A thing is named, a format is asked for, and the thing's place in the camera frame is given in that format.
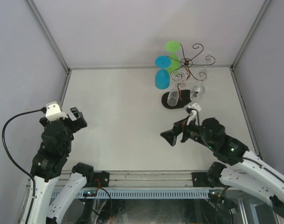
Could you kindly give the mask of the clear wine glass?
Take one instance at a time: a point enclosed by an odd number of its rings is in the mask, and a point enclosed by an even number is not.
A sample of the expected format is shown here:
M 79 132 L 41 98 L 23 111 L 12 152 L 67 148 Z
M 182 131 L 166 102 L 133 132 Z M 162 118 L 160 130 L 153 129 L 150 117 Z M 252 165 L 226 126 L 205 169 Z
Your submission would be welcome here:
M 199 102 L 205 93 L 205 84 L 207 81 L 207 73 L 200 71 L 194 76 L 194 81 L 190 89 L 190 100 L 192 102 Z

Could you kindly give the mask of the blue plastic wine glass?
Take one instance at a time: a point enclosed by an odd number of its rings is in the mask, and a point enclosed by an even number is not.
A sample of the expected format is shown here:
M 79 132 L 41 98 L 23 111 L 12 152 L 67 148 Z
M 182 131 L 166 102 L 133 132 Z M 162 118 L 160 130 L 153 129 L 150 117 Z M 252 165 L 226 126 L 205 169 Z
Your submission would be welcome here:
M 170 85 L 167 68 L 171 65 L 171 60 L 167 56 L 159 56 L 155 59 L 155 65 L 159 68 L 155 75 L 155 86 L 160 90 L 167 89 Z

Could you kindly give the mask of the clear flute glass front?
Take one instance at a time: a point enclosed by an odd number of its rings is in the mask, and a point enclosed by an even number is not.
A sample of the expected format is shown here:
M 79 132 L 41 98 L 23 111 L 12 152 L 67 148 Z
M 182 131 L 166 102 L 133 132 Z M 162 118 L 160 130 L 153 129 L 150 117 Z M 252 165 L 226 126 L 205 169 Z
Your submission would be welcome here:
M 175 83 L 175 87 L 169 92 L 167 98 L 167 104 L 174 107 L 178 104 L 181 99 L 181 89 L 186 86 L 186 80 L 188 78 L 188 73 L 183 70 L 176 70 L 171 72 L 171 80 Z

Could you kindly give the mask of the clear tall champagne flute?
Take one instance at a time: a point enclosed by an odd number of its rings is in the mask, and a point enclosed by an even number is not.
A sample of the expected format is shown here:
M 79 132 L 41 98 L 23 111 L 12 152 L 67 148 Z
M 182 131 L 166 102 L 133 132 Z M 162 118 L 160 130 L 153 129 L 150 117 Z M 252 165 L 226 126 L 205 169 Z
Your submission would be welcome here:
M 211 51 L 205 51 L 202 53 L 202 66 L 203 68 L 199 72 L 199 80 L 206 81 L 210 72 L 208 71 L 208 67 L 214 65 L 216 63 L 217 55 Z

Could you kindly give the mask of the green plastic wine glass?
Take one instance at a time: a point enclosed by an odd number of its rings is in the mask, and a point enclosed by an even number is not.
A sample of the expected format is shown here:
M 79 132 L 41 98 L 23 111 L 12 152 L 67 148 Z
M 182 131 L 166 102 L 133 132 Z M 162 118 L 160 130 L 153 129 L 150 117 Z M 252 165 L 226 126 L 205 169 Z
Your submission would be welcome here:
M 181 66 L 179 58 L 176 55 L 176 53 L 181 49 L 181 45 L 177 41 L 169 41 L 166 43 L 165 49 L 167 52 L 170 53 L 169 58 L 171 61 L 170 66 L 166 70 L 171 73 L 172 71 L 178 69 Z

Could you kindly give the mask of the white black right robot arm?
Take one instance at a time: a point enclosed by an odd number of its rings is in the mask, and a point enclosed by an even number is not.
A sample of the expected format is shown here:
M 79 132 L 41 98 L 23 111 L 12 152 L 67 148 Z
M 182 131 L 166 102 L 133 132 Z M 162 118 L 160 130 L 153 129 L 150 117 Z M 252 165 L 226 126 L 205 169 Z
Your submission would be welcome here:
M 174 146 L 177 136 L 182 134 L 181 142 L 193 140 L 212 151 L 217 165 L 222 170 L 207 174 L 212 186 L 220 183 L 240 189 L 265 202 L 276 212 L 284 210 L 284 175 L 265 163 L 253 151 L 225 132 L 225 127 L 215 118 L 205 119 L 196 125 L 190 118 L 177 121 L 173 128 L 160 135 Z

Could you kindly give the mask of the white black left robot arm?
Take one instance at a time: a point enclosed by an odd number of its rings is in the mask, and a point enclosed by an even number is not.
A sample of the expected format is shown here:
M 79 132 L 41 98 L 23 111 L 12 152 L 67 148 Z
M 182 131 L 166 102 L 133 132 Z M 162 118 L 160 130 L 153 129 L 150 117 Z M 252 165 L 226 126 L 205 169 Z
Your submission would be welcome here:
M 42 143 L 32 160 L 32 193 L 28 196 L 26 210 L 21 219 L 23 224 L 59 224 L 74 200 L 84 187 L 93 185 L 93 166 L 79 162 L 72 168 L 67 184 L 54 201 L 53 190 L 59 180 L 62 168 L 71 152 L 74 133 L 87 127 L 83 114 L 76 107 L 70 109 L 75 116 L 71 120 L 56 102 L 46 106 L 45 117 L 40 119 L 44 127 Z

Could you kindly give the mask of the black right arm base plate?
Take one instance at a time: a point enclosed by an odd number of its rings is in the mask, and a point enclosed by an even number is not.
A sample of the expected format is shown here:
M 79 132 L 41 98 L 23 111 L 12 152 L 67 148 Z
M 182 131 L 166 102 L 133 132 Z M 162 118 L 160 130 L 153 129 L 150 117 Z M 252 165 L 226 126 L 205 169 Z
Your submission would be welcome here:
M 214 185 L 209 182 L 206 172 L 192 172 L 192 183 L 196 188 L 214 188 Z

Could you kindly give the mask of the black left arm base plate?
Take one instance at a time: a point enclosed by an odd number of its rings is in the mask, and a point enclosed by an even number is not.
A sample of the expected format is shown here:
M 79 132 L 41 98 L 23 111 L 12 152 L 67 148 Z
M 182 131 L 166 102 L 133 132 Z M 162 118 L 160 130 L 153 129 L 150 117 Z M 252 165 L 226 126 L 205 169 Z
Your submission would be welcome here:
M 110 181 L 110 173 L 106 171 L 94 172 L 88 176 L 85 187 L 104 188 L 108 187 Z

